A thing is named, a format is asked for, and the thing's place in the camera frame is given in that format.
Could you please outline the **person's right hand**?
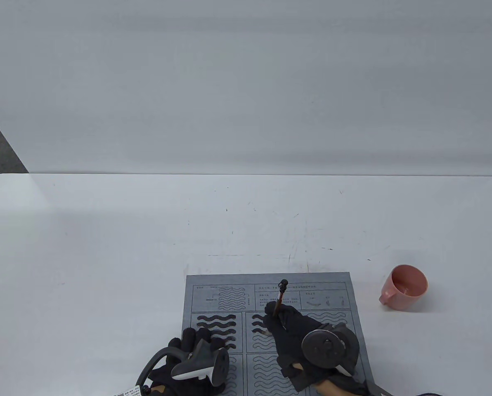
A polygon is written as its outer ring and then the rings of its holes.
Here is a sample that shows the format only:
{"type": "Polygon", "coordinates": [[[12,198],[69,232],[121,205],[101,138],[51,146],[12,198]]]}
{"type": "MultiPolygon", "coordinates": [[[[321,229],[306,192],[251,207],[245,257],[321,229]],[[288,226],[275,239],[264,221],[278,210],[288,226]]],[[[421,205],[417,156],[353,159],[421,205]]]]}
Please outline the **person's right hand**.
{"type": "Polygon", "coordinates": [[[297,392],[315,388],[321,395],[367,395],[354,379],[359,358],[357,336],[344,323],[321,323],[295,307],[272,301],[264,325],[274,338],[282,375],[297,392]]]}

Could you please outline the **person's left hand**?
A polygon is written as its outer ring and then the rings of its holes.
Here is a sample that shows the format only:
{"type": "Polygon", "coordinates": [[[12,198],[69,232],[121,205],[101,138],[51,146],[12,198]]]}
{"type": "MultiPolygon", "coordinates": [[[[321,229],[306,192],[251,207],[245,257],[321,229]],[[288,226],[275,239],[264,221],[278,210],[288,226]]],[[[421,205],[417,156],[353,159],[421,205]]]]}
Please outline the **person's left hand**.
{"type": "Polygon", "coordinates": [[[151,358],[136,385],[148,396],[216,396],[228,371],[225,342],[207,328],[186,328],[151,358]]]}

